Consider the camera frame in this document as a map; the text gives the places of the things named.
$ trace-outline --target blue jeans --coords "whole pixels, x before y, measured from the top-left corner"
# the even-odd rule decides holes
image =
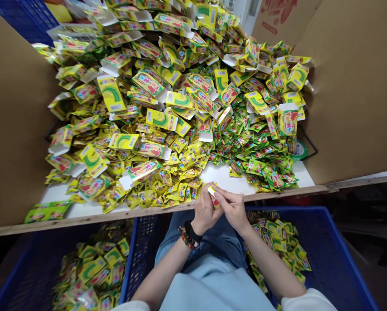
[[[156,254],[156,266],[167,254],[180,237],[180,226],[185,226],[186,220],[193,220],[194,210],[173,213],[169,230],[163,242],[160,244]],[[201,240],[201,246],[189,254],[189,257],[182,269],[182,272],[195,260],[203,255],[212,254],[224,262],[232,264],[235,268],[246,269],[243,241],[238,237],[237,232],[227,221],[225,214],[222,214],[213,228],[205,232]]]

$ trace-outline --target blue plastic crate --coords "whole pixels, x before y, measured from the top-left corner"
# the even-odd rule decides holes
[[[149,261],[156,254],[149,252],[149,243],[157,219],[158,216],[154,215],[140,217],[134,220],[134,228],[136,229],[133,229],[131,239],[135,243],[130,245],[130,254],[132,256],[127,260],[125,275],[128,277],[121,289],[120,304],[129,301],[133,297],[141,282],[143,282],[144,278],[150,272],[151,267],[148,267]]]
[[[59,23],[42,0],[0,0],[0,15],[29,43],[53,46],[46,31]]]
[[[327,208],[323,206],[247,206],[248,211],[277,211],[297,227],[313,271],[304,271],[306,287],[322,292],[337,310],[378,310]],[[271,293],[269,298],[277,307]]]
[[[147,248],[156,220],[157,216],[134,219],[122,297],[127,296],[125,289],[137,282],[129,275],[134,275],[133,269],[138,269],[139,264],[131,267],[130,263],[140,262],[132,258]],[[62,257],[72,252],[78,242],[87,242],[99,228],[100,224],[92,224],[34,233],[0,291],[0,310],[52,310],[53,287],[58,281]]]

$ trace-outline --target black bracelet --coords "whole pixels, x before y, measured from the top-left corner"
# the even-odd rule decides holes
[[[192,220],[186,220],[185,222],[185,230],[187,235],[194,240],[195,242],[200,242],[202,239],[201,235],[197,235],[195,231],[193,231],[192,225],[191,225]]]

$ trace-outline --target person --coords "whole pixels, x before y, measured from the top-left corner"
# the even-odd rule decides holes
[[[244,269],[236,232],[248,245],[266,283],[281,301],[282,310],[336,310],[322,293],[306,289],[255,232],[246,217],[242,195],[213,184],[222,207],[214,210],[208,192],[211,184],[203,187],[194,212],[173,214],[155,267],[131,301],[113,311],[275,310]]]

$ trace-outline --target box flap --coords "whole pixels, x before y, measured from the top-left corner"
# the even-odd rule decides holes
[[[258,43],[294,46],[323,0],[262,1],[252,36]]]
[[[0,226],[23,223],[46,189],[48,104],[63,89],[56,70],[0,17]]]
[[[315,184],[387,171],[387,1],[324,0],[293,55],[316,64],[305,97]]]

